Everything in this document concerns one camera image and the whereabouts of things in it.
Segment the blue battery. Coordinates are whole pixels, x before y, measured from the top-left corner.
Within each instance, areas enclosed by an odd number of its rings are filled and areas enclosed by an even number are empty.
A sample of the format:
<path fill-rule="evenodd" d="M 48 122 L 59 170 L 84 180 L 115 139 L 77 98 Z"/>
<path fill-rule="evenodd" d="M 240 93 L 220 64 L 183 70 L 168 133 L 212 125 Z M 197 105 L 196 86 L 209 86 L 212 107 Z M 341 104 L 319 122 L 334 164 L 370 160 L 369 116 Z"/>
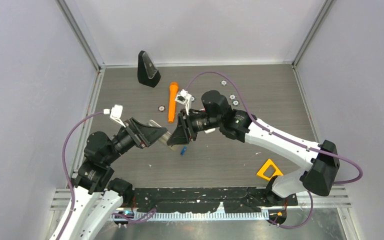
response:
<path fill-rule="evenodd" d="M 187 150 L 187 147 L 184 146 L 184 147 L 182 148 L 181 152 L 180 152 L 180 155 L 183 156 L 183 155 L 185 154 L 186 150 Z"/>

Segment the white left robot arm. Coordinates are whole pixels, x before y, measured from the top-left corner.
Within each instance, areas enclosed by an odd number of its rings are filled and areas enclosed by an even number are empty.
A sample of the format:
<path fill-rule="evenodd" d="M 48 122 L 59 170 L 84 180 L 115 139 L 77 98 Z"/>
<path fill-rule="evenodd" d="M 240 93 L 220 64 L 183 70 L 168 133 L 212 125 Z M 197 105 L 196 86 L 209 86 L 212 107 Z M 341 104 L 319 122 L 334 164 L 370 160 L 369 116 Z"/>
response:
<path fill-rule="evenodd" d="M 77 177 L 69 182 L 70 201 L 52 240 L 93 240 L 119 207 L 134 199 L 133 185 L 112 178 L 111 164 L 133 147 L 144 149 L 157 142 L 168 130 L 142 124 L 135 118 L 124 121 L 112 138 L 96 131 L 87 138 L 84 162 Z"/>

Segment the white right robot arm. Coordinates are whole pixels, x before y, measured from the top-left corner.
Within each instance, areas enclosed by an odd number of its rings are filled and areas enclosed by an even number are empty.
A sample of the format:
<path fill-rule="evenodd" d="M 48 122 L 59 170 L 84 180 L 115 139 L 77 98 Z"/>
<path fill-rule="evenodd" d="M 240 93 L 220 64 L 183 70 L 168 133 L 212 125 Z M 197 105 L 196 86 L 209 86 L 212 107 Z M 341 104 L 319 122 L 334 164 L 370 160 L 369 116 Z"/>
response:
<path fill-rule="evenodd" d="M 269 180 L 264 194 L 271 205 L 304 191 L 322 197 L 330 194 L 340 167 L 333 156 L 337 153 L 334 143 L 325 140 L 319 144 L 279 131 L 246 111 L 233 109 L 217 90 L 202 95 L 203 110 L 189 108 L 191 97 L 185 90 L 176 94 L 175 101 L 185 109 L 177 115 L 177 126 L 167 145 L 187 145 L 199 132 L 218 129 L 228 139 L 263 147 L 299 166 L 299 170 Z"/>

